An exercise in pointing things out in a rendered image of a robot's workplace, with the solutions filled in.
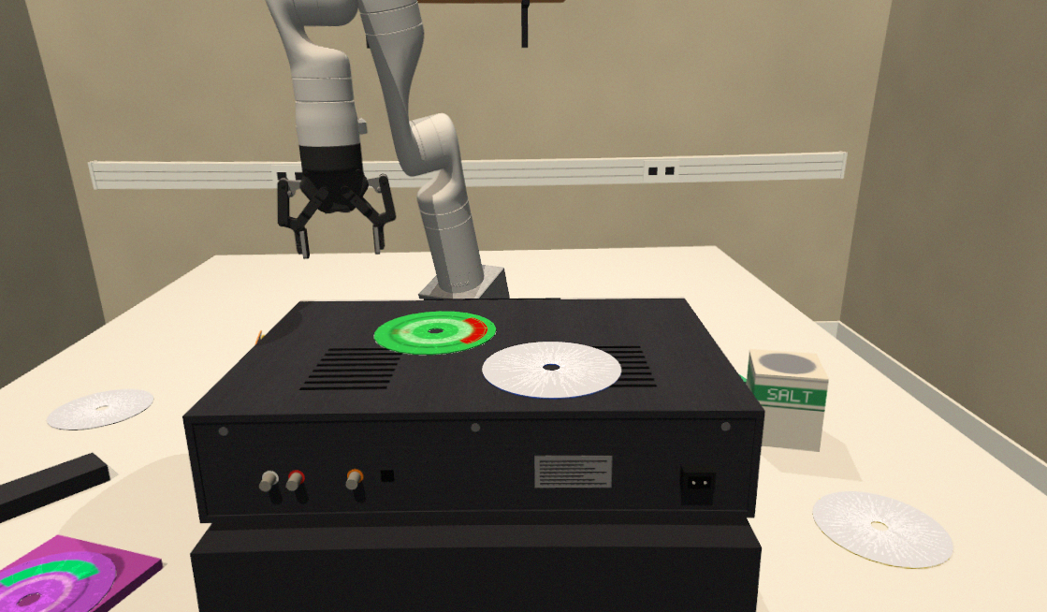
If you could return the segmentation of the beige salt container with green label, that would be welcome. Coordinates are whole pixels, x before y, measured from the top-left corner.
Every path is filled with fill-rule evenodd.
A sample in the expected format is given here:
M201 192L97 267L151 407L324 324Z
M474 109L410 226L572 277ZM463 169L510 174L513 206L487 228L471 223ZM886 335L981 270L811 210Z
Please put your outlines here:
M749 349L747 386L765 409L761 446L820 452L829 376L817 354Z

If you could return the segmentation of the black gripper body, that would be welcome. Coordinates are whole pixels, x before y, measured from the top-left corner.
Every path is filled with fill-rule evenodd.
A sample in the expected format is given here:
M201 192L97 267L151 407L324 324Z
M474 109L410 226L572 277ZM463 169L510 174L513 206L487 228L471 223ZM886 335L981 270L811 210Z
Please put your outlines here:
M363 172L361 144L344 146L299 146L302 180L300 191L309 200L321 187L328 189L319 211L325 213L353 212L353 203L344 199L341 188L348 186L359 199L367 191L369 183ZM333 174L324 174L333 173Z

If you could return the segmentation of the green cd with red label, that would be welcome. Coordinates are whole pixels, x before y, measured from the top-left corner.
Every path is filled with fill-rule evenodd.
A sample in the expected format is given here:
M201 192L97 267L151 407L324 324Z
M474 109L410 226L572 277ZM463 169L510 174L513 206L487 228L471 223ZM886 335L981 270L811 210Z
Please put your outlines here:
M443 332L429 332L441 328ZM409 355L443 355L467 352L490 341L495 325L473 313L414 313L384 323L374 332L380 345Z

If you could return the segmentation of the silver cd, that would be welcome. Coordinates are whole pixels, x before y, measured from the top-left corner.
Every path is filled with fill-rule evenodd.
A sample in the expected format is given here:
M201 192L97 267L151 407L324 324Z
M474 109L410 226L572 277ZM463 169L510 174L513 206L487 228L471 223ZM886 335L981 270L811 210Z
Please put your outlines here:
M548 371L547 365L560 369ZM492 354L483 365L486 381L502 391L535 399L587 396L609 388L621 364L605 352L570 342L531 342Z
M139 389L103 391L58 406L47 417L47 423L58 430L103 428L138 415L152 403L153 395ZM96 411L99 406L109 408Z
M900 569L930 569L953 552L950 535L928 514L869 492L823 496L814 504L814 520L823 535L850 553ZM888 530L873 529L873 522Z

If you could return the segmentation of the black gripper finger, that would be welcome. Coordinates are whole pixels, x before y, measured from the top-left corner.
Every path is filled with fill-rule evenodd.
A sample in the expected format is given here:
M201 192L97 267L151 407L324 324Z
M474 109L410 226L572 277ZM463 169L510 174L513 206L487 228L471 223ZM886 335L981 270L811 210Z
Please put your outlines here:
M378 212L371 207L371 204L366 199L364 199L364 197L362 197L362 200L366 203L359 199L359 197L348 186L343 186L341 188L341 194L344 196L344 199L353 203L353 206L355 206L359 212L366 216L373 224L371 225L371 229L373 229L374 250L375 254L379 255L380 250L384 250L385 248L384 224L394 221L396 213L387 176L385 174L381 174L378 177L373 177L373 179L367 179L367 183L369 186L373 187L376 192L382 192L385 212L378 214ZM363 207L361 208L361 206Z
M324 200L328 195L328 189L324 186L315 194L313 200L310 200L298 218L289 216L289 198L293 197L294 194L300 189L300 181L291 181L288 179L280 179L277 183L277 216L279 225L291 228L295 233L296 246L298 255L303 255L303 258L310 257L307 228L304 225L310 220L311 217L319 209ZM314 203L316 202L316 203ZM312 208L311 208L312 207Z

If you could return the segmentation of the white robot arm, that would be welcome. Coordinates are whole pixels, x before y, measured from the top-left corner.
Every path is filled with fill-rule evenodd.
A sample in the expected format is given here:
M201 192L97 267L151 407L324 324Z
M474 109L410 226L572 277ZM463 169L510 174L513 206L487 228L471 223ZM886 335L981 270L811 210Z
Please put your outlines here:
M414 177L436 172L417 192L440 288L467 292L484 280L456 129L440 113L409 122L408 101L423 46L417 0L266 0L291 69L300 146L359 144L353 75L342 50L315 45L304 26L342 26L359 9L385 99L400 166Z

